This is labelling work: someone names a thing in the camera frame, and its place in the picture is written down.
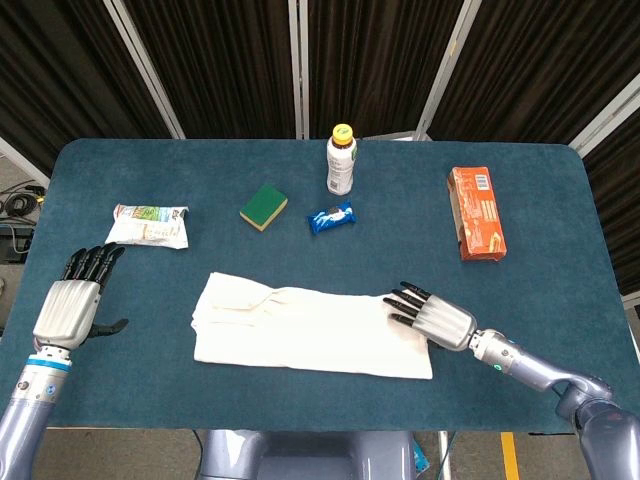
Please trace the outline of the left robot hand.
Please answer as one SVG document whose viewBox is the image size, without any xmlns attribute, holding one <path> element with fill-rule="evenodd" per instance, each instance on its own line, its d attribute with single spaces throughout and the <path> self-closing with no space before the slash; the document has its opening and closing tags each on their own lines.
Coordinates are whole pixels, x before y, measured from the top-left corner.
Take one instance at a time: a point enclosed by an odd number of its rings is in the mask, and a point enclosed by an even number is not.
<svg viewBox="0 0 640 480">
<path fill-rule="evenodd" d="M 71 255 L 60 278 L 49 289 L 36 320 L 36 351 L 47 347 L 72 351 L 89 338 L 116 335 L 128 326 L 126 318 L 111 325 L 94 322 L 112 270 L 124 253 L 124 247 L 108 243 L 81 248 Z"/>
</svg>

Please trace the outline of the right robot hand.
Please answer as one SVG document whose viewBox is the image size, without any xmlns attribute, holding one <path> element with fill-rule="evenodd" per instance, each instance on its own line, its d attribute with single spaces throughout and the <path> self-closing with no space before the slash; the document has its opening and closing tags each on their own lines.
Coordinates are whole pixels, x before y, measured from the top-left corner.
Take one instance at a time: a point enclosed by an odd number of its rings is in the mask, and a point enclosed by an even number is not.
<svg viewBox="0 0 640 480">
<path fill-rule="evenodd" d="M 402 290 L 393 289 L 382 301 L 391 307 L 389 317 L 412 328 L 429 341 L 450 351 L 469 347 L 477 329 L 476 319 L 467 311 L 421 287 L 402 281 Z"/>
</svg>

